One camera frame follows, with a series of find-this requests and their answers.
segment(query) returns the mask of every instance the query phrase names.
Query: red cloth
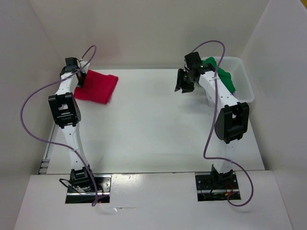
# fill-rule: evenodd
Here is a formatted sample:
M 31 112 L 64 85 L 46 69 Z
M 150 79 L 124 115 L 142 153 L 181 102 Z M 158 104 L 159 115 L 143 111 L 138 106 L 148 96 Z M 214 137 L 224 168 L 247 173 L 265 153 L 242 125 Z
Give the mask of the red cloth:
M 88 70 L 83 87 L 76 87 L 74 97 L 80 100 L 107 104 L 117 84 L 118 77 Z

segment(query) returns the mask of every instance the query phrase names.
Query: purple cable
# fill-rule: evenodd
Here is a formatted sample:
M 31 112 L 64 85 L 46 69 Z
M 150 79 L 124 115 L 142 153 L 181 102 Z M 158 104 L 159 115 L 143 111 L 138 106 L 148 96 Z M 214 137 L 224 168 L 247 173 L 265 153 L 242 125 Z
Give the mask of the purple cable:
M 94 206 L 97 204 L 98 200 L 99 200 L 100 198 L 102 198 L 103 196 L 98 197 L 98 190 L 97 190 L 96 182 L 95 182 L 95 180 L 94 180 L 94 176 L 93 176 L 93 174 L 91 173 L 89 167 L 86 165 L 86 163 L 85 163 L 85 161 L 83 160 L 83 158 L 80 156 L 80 154 L 79 154 L 73 147 L 71 147 L 71 146 L 68 146 L 68 145 L 65 145 L 65 144 L 62 144 L 62 143 L 57 143 L 57 142 L 49 141 L 49 140 L 44 140 L 44 139 L 42 139 L 42 138 L 39 138 L 39 137 L 35 136 L 35 135 L 34 135 L 33 133 L 31 133 L 31 132 L 28 130 L 28 128 L 25 126 L 25 124 L 24 124 L 24 118 L 23 118 L 24 107 L 25 107 L 25 105 L 27 104 L 27 102 L 29 101 L 29 99 L 30 99 L 33 95 L 35 95 L 37 92 L 39 92 L 39 91 L 41 91 L 41 90 L 43 90 L 43 89 L 45 89 L 45 88 L 47 88 L 47 87 L 49 87 L 49 86 L 51 86 L 51 85 L 55 85 L 55 84 L 58 84 L 58 83 L 60 83 L 60 82 L 62 82 L 62 81 L 66 81 L 68 78 L 71 78 L 73 75 L 75 75 L 75 74 L 77 74 L 77 73 L 80 73 L 80 72 L 82 71 L 82 69 L 84 69 L 84 67 L 87 66 L 87 65 L 91 62 L 91 60 L 92 60 L 93 57 L 95 56 L 96 49 L 97 49 L 97 47 L 96 47 L 95 45 L 92 45 L 91 47 L 89 47 L 89 48 L 87 49 L 87 51 L 85 52 L 85 54 L 82 56 L 82 58 L 84 58 L 84 56 L 87 54 L 87 52 L 88 52 L 91 48 L 94 48 L 94 52 L 93 52 L 91 58 L 88 60 L 88 62 L 87 62 L 84 66 L 82 66 L 80 69 L 78 69 L 76 72 L 74 72 L 73 74 L 71 74 L 70 76 L 68 76 L 68 77 L 65 78 L 65 79 L 58 80 L 58 81 L 56 81 L 56 82 L 54 82 L 54 83 L 50 83 L 50 84 L 48 84 L 48 85 L 46 85 L 46 86 L 43 86 L 42 88 L 39 88 L 38 90 L 34 91 L 33 93 L 31 93 L 31 94 L 26 98 L 26 100 L 24 101 L 23 105 L 21 106 L 21 110 L 20 110 L 20 121 L 21 121 L 21 124 L 22 124 L 23 128 L 25 129 L 25 131 L 26 131 L 31 137 L 33 137 L 34 139 L 39 140 L 39 141 L 42 141 L 42 142 L 45 142 L 45 143 L 49 143 L 49 144 L 54 144 L 54 145 L 60 145 L 60 146 L 63 146 L 63 147 L 67 147 L 67 148 L 71 149 L 72 151 L 74 151 L 74 153 L 79 157 L 79 159 L 81 160 L 81 162 L 84 164 L 85 169 L 87 170 L 87 172 L 88 172 L 88 174 L 89 174 L 89 176 L 90 176 L 90 178 L 91 178 L 91 180 L 92 180 L 92 182 L 93 182 L 94 189 L 95 189 L 95 200 L 93 201 L 92 206 L 94 207 Z
M 212 121 L 212 126 L 211 126 L 211 129 L 210 129 L 210 133 L 209 133 L 209 136 L 208 136 L 206 145 L 205 145 L 205 149 L 204 149 L 204 151 L 203 151 L 203 157 L 204 157 L 204 159 L 206 159 L 206 160 L 224 160 L 224 161 L 231 162 L 231 163 L 235 164 L 236 166 L 238 166 L 238 167 L 246 174 L 246 176 L 248 177 L 248 180 L 249 180 L 249 182 L 250 182 L 250 186 L 251 186 L 251 194 L 250 194 L 249 199 L 248 199 L 245 203 L 243 203 L 243 204 L 236 205 L 236 204 L 231 203 L 230 200 L 229 200 L 229 198 L 230 198 L 230 196 L 232 196 L 233 194 L 238 193 L 238 192 L 231 193 L 231 194 L 229 194 L 229 195 L 227 196 L 227 201 L 228 201 L 229 204 L 231 204 L 232 206 L 236 206 L 236 207 L 242 207 L 242 206 L 244 206 L 244 205 L 247 205 L 247 204 L 252 200 L 252 198 L 253 198 L 253 196 L 254 196 L 254 184 L 253 184 L 253 182 L 252 182 L 252 180 L 251 180 L 251 178 L 250 178 L 248 172 L 247 172 L 241 165 L 239 165 L 238 163 L 236 163 L 236 162 L 234 162 L 234 161 L 232 161 L 232 160 L 230 160 L 230 159 L 227 159 L 227 158 L 224 158 L 224 157 L 206 157 L 207 149 L 208 149 L 208 146 L 209 146 L 210 139 L 211 139 L 211 137 L 212 137 L 212 133 L 213 133 L 213 130 L 214 130 L 214 124 L 215 124 L 215 121 L 216 121 L 216 115 L 217 115 L 217 102 L 218 102 L 218 99 L 217 99 L 217 98 L 218 98 L 218 91 L 217 91 L 217 79 L 216 79 L 216 75 L 217 75 L 217 70 L 219 69 L 219 66 L 220 66 L 220 64 L 221 64 L 221 62 L 222 62 L 222 60 L 223 60 L 224 55 L 225 55 L 225 50 L 226 50 L 226 48 L 225 48 L 225 45 L 224 45 L 223 42 L 218 41 L 218 40 L 210 40 L 210 41 L 206 41 L 206 42 L 203 42 L 203 43 L 199 44 L 195 49 L 192 50 L 192 52 L 194 52 L 195 50 L 197 50 L 197 49 L 198 49 L 199 47 L 201 47 L 202 45 L 207 44 L 207 43 L 211 43 L 211 42 L 216 42 L 216 43 L 221 44 L 221 45 L 223 46 L 223 53 L 222 53 L 221 59 L 220 59 L 220 61 L 218 62 L 217 66 L 216 66 L 216 69 L 215 69 L 215 72 L 214 72 L 214 84 L 215 84 L 215 106 L 214 106 L 214 114 L 213 114 L 213 121 Z

